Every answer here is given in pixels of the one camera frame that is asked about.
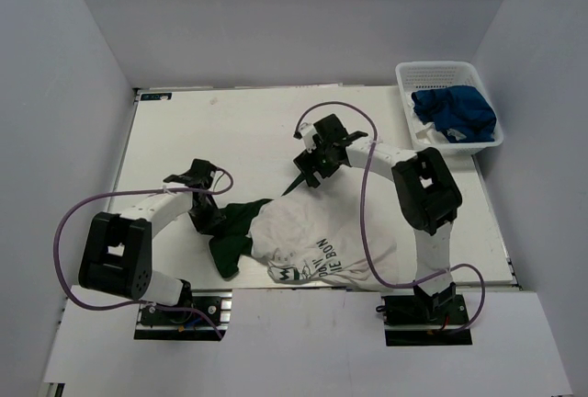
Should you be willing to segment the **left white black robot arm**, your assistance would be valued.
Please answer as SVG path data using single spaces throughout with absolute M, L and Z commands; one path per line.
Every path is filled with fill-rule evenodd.
M 200 234 L 223 216 L 211 191 L 221 169 L 195 159 L 185 173 L 170 175 L 164 186 L 118 213 L 100 212 L 91 221 L 78 274 L 81 287 L 131 301 L 163 306 L 173 322 L 194 311 L 190 284 L 153 270 L 153 238 L 186 214 Z

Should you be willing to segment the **white green raglan t-shirt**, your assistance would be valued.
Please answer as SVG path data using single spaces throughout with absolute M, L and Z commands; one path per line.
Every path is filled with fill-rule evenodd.
M 231 203 L 209 232 L 209 251 L 219 274 L 233 278 L 241 256 L 266 266 L 286 284 L 321 281 L 381 290 L 399 279 L 391 224 L 373 210 L 359 210 L 359 196 L 338 183 L 297 187 L 275 199 Z

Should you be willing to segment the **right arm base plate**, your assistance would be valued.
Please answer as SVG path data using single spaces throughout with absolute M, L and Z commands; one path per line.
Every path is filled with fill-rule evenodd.
M 461 294 L 433 317 L 426 315 L 414 296 L 382 297 L 376 313 L 383 318 L 388 347 L 471 346 L 470 329 L 458 332 L 469 321 Z

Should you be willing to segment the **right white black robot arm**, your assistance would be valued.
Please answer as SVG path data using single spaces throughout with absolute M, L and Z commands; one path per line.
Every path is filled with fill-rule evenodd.
M 313 124 L 299 121 L 294 137 L 304 142 L 304 151 L 294 164 L 309 187 L 318 187 L 321 179 L 332 176 L 342 165 L 363 171 L 359 227 L 368 267 L 382 286 L 410 289 L 415 297 L 414 309 L 422 320 L 438 321 L 456 296 L 450 235 L 462 205 L 461 193 L 441 153 L 435 148 L 403 150 L 363 131 L 348 132 L 334 114 Z M 369 251 L 366 195 L 371 173 L 394 184 L 402 216 L 413 228 L 417 269 L 411 283 L 385 281 Z

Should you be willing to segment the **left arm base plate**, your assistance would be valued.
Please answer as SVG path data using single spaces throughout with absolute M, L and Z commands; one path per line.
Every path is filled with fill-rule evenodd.
M 228 329 L 232 293 L 230 291 L 195 291 L 193 308 L 203 312 L 224 335 Z M 214 328 L 195 312 L 164 312 L 153 306 L 141 306 L 134 339 L 142 341 L 220 342 Z

